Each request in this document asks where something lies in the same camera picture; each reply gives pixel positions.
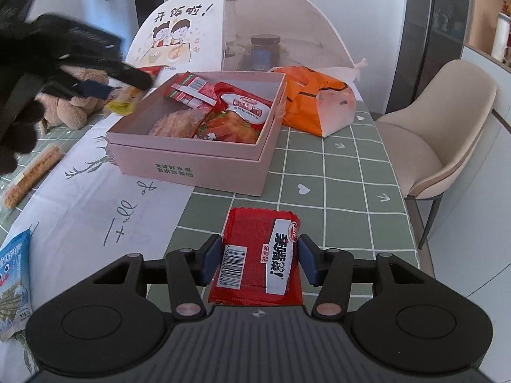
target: meat snack package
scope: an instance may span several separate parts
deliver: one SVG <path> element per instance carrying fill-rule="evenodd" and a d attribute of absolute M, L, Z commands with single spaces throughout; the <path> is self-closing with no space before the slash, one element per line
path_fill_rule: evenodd
<path fill-rule="evenodd" d="M 268 118 L 272 102 L 235 86 L 218 83 L 215 113 L 197 131 L 197 138 L 255 144 Z"/>
<path fill-rule="evenodd" d="M 0 197 L 0 222 L 11 214 L 30 189 L 58 163 L 65 153 L 57 143 L 48 144 L 28 166 L 18 173 Z"/>
<path fill-rule="evenodd" d="M 158 119 L 148 135 L 193 138 L 208 109 L 180 109 Z"/>
<path fill-rule="evenodd" d="M 25 328 L 32 315 L 29 284 L 30 229 L 0 251 L 0 341 Z"/>
<path fill-rule="evenodd" d="M 224 230 L 224 253 L 209 301 L 226 305 L 302 305 L 296 239 L 288 211 L 236 208 Z"/>

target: refrigerator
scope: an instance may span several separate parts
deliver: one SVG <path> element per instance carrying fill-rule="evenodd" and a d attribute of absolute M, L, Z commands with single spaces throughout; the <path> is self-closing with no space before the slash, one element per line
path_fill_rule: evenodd
<path fill-rule="evenodd" d="M 471 0 L 407 0 L 386 113 L 410 105 L 440 68 L 461 57 Z"/>

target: stuffed animal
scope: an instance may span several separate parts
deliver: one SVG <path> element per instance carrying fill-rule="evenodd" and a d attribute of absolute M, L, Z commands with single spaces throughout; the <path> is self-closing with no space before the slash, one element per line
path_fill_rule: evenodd
<path fill-rule="evenodd" d="M 108 84 L 105 71 L 85 68 L 66 68 L 66 71 L 80 80 L 95 80 Z M 104 101 L 92 96 L 77 97 L 70 101 L 40 93 L 36 99 L 44 105 L 44 118 L 39 122 L 44 135 L 48 128 L 66 124 L 72 130 L 79 130 L 87 123 L 87 118 L 103 109 Z"/>

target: chair leg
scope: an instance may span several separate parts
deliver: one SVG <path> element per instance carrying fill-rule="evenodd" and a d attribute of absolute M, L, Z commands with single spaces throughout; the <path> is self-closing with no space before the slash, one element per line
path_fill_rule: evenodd
<path fill-rule="evenodd" d="M 428 221 L 426 222 L 424 232 L 422 232 L 421 241 L 418 244 L 419 250 L 422 249 L 424 242 L 428 238 L 428 234 L 429 234 L 429 231 L 431 230 L 431 226 L 433 226 L 433 222 L 435 220 L 436 213 L 438 213 L 438 211 L 439 211 L 440 202 L 442 200 L 443 195 L 444 194 L 442 193 L 442 194 L 439 194 L 438 196 L 436 196 L 435 199 L 433 200 L 433 203 L 431 204 L 431 210 L 429 211 Z"/>

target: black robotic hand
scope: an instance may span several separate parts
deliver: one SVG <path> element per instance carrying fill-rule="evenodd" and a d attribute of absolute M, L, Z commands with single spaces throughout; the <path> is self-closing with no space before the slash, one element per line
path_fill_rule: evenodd
<path fill-rule="evenodd" d="M 16 170 L 16 154 L 28 154 L 37 143 L 35 124 L 44 116 L 44 106 L 31 101 L 0 140 L 0 175 Z"/>
<path fill-rule="evenodd" d="M 16 154 L 37 143 L 34 124 L 44 116 L 34 100 L 39 92 L 64 99 L 106 99 L 113 89 L 82 82 L 61 66 L 104 70 L 114 79 L 141 90 L 152 77 L 122 62 L 119 37 L 55 14 L 27 22 L 33 0 L 0 0 L 0 174 L 16 169 Z"/>

